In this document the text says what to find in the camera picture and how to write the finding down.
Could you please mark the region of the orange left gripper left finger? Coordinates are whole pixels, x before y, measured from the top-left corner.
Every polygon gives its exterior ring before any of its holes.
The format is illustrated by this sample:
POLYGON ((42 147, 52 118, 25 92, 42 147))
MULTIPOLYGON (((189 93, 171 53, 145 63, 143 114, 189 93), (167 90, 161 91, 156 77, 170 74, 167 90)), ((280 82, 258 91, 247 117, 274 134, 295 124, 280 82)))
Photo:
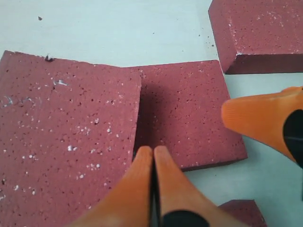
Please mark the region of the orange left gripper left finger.
POLYGON ((148 227, 151 219, 153 150, 138 149, 121 180, 72 227, 148 227))

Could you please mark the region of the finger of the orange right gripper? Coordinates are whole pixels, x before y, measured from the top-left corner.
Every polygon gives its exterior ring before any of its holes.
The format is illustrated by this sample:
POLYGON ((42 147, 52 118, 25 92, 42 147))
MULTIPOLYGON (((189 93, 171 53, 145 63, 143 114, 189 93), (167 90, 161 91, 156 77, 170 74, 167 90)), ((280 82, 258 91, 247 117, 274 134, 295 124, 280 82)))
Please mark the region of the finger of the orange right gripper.
POLYGON ((303 166, 303 88, 230 99, 222 105, 223 124, 268 145, 303 166))

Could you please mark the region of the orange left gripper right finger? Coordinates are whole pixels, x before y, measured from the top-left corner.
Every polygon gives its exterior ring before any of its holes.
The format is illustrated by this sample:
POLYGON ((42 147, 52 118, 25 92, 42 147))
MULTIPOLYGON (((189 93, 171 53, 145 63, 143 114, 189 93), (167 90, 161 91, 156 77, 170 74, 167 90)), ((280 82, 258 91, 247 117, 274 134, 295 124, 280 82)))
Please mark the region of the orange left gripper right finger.
POLYGON ((174 162, 166 146, 154 149, 160 227, 238 227, 239 221, 206 198, 174 162))

